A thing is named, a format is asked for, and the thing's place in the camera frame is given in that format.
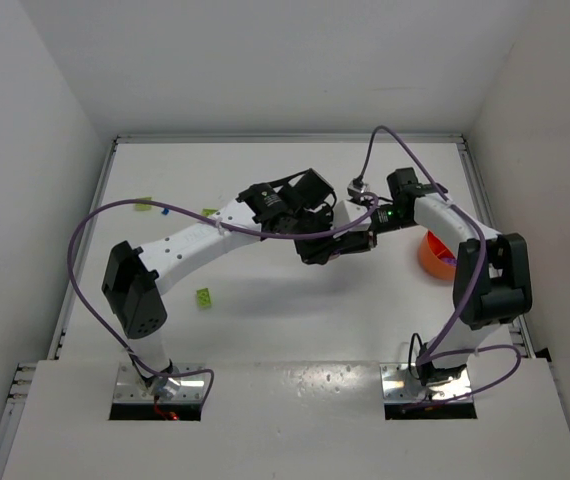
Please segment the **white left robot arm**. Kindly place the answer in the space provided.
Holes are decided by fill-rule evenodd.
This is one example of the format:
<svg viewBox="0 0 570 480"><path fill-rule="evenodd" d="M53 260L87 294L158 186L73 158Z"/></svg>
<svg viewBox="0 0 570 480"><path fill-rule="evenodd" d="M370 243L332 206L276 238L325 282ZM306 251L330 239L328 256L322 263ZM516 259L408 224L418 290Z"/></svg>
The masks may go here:
<svg viewBox="0 0 570 480"><path fill-rule="evenodd" d="M249 186L210 216L162 240L136 248L123 241L110 252L102 292L118 318L128 344L151 368L138 373L149 387L153 373L172 371L156 332L167 320L162 295L181 279L217 258L261 239L259 233L304 234L331 228L334 188L312 169L288 179Z"/></svg>

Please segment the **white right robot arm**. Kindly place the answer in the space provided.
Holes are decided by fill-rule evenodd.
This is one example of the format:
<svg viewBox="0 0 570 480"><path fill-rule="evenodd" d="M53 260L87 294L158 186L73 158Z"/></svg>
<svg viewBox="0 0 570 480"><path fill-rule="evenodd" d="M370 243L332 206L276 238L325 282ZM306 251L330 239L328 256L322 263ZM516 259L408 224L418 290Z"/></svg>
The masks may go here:
<svg viewBox="0 0 570 480"><path fill-rule="evenodd" d="M413 362L422 384L442 383L458 377L499 326L531 309L527 244L517 233L502 234L475 220L441 185L420 183L411 168L394 171L387 182L386 203L375 205L359 189L333 207L330 217L339 232L330 253L368 251L382 233L421 226L453 254L454 312Z"/></svg>

